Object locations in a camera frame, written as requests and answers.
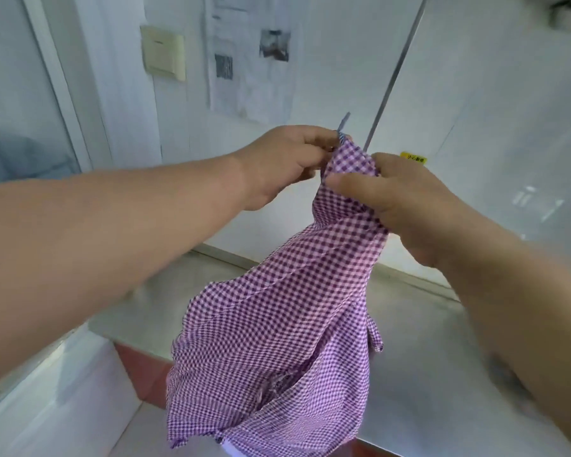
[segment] forearm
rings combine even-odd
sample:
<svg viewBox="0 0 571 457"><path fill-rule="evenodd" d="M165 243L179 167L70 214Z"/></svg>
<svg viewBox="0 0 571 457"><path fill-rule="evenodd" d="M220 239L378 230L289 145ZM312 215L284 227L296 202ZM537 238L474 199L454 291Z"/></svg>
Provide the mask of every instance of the forearm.
<svg viewBox="0 0 571 457"><path fill-rule="evenodd" d="M0 185L0 376L214 234L244 206L221 157Z"/></svg>
<svg viewBox="0 0 571 457"><path fill-rule="evenodd" d="M475 218L440 270L482 338L571 439L571 271Z"/></svg>

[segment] yellow warning label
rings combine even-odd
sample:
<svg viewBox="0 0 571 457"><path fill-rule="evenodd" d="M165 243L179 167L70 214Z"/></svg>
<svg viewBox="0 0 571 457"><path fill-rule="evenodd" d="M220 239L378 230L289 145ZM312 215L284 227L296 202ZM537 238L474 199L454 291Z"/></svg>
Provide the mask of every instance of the yellow warning label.
<svg viewBox="0 0 571 457"><path fill-rule="evenodd" d="M409 154L408 152L401 153L400 157L404 157L409 160L414 160L415 162L421 162L424 165L425 162L427 162L427 157L423 157L422 155Z"/></svg>

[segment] beige wall switch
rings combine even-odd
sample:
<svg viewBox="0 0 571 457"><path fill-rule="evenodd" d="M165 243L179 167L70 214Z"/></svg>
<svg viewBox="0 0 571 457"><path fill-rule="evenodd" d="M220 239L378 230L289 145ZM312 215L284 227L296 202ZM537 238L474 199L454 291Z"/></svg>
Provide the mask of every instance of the beige wall switch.
<svg viewBox="0 0 571 457"><path fill-rule="evenodd" d="M186 79L184 37L149 25L143 25L141 30L144 68L150 74L183 82Z"/></svg>

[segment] purple checkered shirt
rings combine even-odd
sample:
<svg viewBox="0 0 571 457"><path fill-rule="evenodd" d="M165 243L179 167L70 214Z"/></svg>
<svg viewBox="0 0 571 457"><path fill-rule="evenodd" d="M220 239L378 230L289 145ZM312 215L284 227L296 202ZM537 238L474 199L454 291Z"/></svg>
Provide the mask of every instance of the purple checkered shirt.
<svg viewBox="0 0 571 457"><path fill-rule="evenodd" d="M322 178L346 172L377 175L350 141ZM249 457L323 457L355 437L369 348L383 348L366 285L387 231L323 183L313 216L259 266L190 300L167 378L172 448L210 434Z"/></svg>

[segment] shirt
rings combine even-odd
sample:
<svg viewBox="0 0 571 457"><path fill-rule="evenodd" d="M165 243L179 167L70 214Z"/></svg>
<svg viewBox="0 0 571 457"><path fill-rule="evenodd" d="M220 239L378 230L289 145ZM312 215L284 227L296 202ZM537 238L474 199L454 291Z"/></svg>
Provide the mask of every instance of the shirt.
<svg viewBox="0 0 571 457"><path fill-rule="evenodd" d="M167 378L172 448L210 434L248 457L323 457L357 434L369 348L382 349L366 285L387 231L369 207L325 186L333 172L378 175L344 141L322 173L315 222L190 301Z"/></svg>

